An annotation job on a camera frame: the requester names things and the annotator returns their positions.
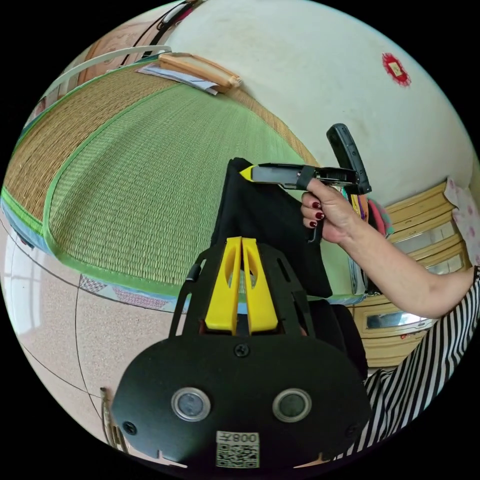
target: wooden frame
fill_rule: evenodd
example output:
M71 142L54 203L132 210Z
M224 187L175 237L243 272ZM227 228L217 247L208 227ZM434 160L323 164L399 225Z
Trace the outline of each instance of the wooden frame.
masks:
M463 267L459 271L469 268L468 256L462 236L458 233L449 236L433 245L413 251L408 254L409 257L415 261L429 268L433 265L438 265L450 258L460 255ZM390 300L385 295L368 296L365 300L355 305L355 308L369 307L373 305L384 305L390 303Z
M445 198L443 193L437 193L423 201L413 203L410 206L394 211L389 214L389 216L391 223L397 225L405 220L411 219L412 217L424 214L425 212L431 212L444 205L449 205L452 209L454 208L454 206Z
M419 223L418 225L412 226L411 228L396 231L395 233L392 233L392 235L388 237L388 240L390 240L390 242L392 243L401 242L402 240L407 240L411 237L414 237L415 235L423 234L424 232L428 232L429 230L436 229L437 227L440 227L441 225L445 225L449 222L453 222L453 215L451 210L441 215L434 216L428 219L427 221L424 221L423 223Z
M162 53L158 56L158 62L163 69L194 75L214 82L219 86L213 88L221 93L238 88L242 84L242 79L237 74L206 58L190 53Z
M429 199L430 197L434 197L437 194L443 194L445 189L447 188L447 182L444 181L430 190L424 191L422 193L418 193L417 195L411 196L405 200L398 201L393 205L390 205L385 208L388 215L392 215L393 213L397 212L398 210L406 209L414 204L418 204L424 202L425 200Z
M367 318L371 315L395 314L402 310L392 303L380 305L361 306L353 309L353 319L360 332L362 339L384 339L385 337L397 337L400 335L413 334L421 330L433 327L436 319L424 319L407 325L388 326L384 328L367 328Z
M412 227L416 227L417 225L423 224L425 222L428 222L431 219L434 219L436 217L439 217L443 214L449 213L450 216L452 216L452 210L455 207L451 203L443 203L440 206L435 206L429 210L424 211L423 213L420 214L415 214L411 215L410 212L406 212L406 215L409 215L408 218L405 220L399 221L397 223L394 223L393 226L395 228L395 233L398 234L402 230L406 229L411 229Z
M368 367L397 367L414 351L426 334L427 331L423 330L406 337L391 336L363 340Z

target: hand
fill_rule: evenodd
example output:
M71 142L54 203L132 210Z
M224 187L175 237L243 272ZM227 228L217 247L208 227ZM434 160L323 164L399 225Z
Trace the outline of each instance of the hand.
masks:
M359 220L350 203L335 188L313 178L301 198L303 224L313 229L324 219L322 237L339 244L351 235Z

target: striped shirt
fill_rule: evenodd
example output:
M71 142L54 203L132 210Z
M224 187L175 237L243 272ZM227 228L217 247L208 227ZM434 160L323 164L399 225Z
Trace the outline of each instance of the striped shirt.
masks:
M462 301L442 317L394 370L377 370L365 381L372 416L359 439L335 460L367 449L419 416L452 376L480 317L480 266Z

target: yellow plastic part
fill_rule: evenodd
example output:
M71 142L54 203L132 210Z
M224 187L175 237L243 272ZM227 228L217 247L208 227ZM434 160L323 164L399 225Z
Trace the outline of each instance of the yellow plastic part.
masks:
M242 238L241 245L250 335L255 332L274 330L277 328L278 319L262 267L257 241L254 238ZM256 279L255 286L252 286L249 272L252 272Z
M245 170L242 170L240 172L240 175L245 179L248 180L249 182L252 182L252 169L255 165L251 165L247 167Z
M227 238L220 270L205 318L209 330L237 332L242 237Z

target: white paper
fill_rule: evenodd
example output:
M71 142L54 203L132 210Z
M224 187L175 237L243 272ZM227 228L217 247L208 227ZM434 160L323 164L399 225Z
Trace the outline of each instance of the white paper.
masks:
M147 66L139 68L137 72L141 74L154 75L156 77L162 77L164 79L174 80L176 82L181 82L186 85L190 85L196 89L207 92L211 95L216 95L218 92L212 87L218 87L217 83L212 81L203 80L188 73L181 73L179 71L167 70L165 68L160 68L155 63L150 63Z

